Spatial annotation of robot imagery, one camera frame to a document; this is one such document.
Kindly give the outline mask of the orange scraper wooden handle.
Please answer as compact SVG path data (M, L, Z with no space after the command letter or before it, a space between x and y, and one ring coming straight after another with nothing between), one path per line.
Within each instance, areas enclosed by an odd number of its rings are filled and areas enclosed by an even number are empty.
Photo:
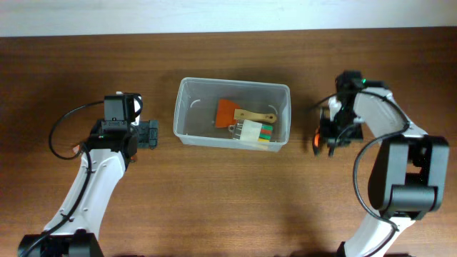
M227 99L219 99L215 127L228 128L238 120L261 121L273 124L277 121L275 114L260 114L242 109L238 104Z

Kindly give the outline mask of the clear case coloured bits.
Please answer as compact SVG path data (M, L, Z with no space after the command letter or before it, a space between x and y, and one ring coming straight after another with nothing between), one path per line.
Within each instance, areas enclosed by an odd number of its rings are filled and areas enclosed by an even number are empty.
M269 142L273 134L273 126L250 120L238 120L228 130L232 139L249 142Z

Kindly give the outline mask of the orange black needle-nose pliers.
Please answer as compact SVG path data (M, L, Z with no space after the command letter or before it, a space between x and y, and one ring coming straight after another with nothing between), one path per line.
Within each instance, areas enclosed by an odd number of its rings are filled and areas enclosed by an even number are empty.
M333 138L326 137L325 134L322 134L320 127L316 129L311 145L314 156L319 156L321 154L324 145L327 145L329 157L333 157L336 149Z

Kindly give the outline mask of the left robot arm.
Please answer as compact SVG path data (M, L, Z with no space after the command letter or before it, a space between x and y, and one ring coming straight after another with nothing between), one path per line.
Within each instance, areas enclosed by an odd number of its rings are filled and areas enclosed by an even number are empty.
M158 144L158 122L141 121L138 93L105 96L104 117L76 147L81 159L60 209L40 234L25 235L17 250L26 256L102 256L99 231L111 195L140 148Z

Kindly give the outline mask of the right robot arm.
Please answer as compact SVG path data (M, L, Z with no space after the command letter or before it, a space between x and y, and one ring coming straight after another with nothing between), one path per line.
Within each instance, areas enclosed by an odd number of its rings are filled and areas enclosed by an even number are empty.
M366 216L355 234L341 242L337 256L384 256L408 227L443 201L449 144L430 136L395 102L382 81L366 80L359 71L343 71L336 92L323 99L320 124L312 140L319 154L326 144L339 147L363 140L362 124L374 138L357 154L353 188Z

